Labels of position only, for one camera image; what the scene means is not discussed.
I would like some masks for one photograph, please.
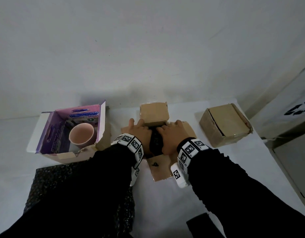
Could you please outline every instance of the cup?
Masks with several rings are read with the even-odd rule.
[[[69,140],[72,144],[82,149],[96,142],[96,131],[93,125],[89,123],[81,123],[75,126],[70,134]]]

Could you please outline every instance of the open cardboard box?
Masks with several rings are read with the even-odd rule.
[[[140,118],[144,119],[147,127],[161,126],[161,125],[176,125],[175,123],[168,122],[169,113],[167,103],[147,103],[140,106]],[[188,122],[183,122],[183,127],[190,137],[196,137],[193,129]],[[121,128],[121,132],[126,133],[127,127]],[[155,182],[164,180],[173,176],[170,167],[176,163],[178,153],[175,152],[171,155],[158,155],[152,158],[147,158],[152,178]]]
[[[27,152],[43,155],[61,164],[88,160],[97,150],[110,146],[111,127],[105,120],[105,105],[79,106],[43,112],[27,146]],[[96,143],[81,150],[69,141],[71,129],[80,123],[90,123],[97,130]]]
[[[233,103],[207,108],[200,126],[214,148],[236,143],[253,133],[252,125]]]

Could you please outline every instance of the person's left arm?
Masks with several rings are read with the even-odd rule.
[[[130,119],[127,133],[149,152],[151,130],[143,125],[143,120],[134,125],[134,119]],[[97,151],[76,174],[49,192],[0,237],[104,234],[114,227],[114,215],[125,199],[136,163],[135,154],[121,144]]]

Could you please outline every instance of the black sleeve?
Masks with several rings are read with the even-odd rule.
[[[178,151],[190,139],[182,141]],[[305,236],[305,216],[249,177],[218,149],[209,148],[195,155],[188,174],[194,193],[218,217],[226,237]]]
[[[113,217],[125,199],[135,163],[134,154],[120,144],[97,151],[0,237],[102,237],[114,226]]]

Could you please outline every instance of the person's left hand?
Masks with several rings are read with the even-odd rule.
[[[141,144],[143,145],[143,150],[145,154],[149,154],[149,143],[152,135],[152,130],[145,127],[145,121],[140,119],[136,125],[134,125],[134,119],[130,119],[128,123],[127,133],[130,135],[134,135]]]

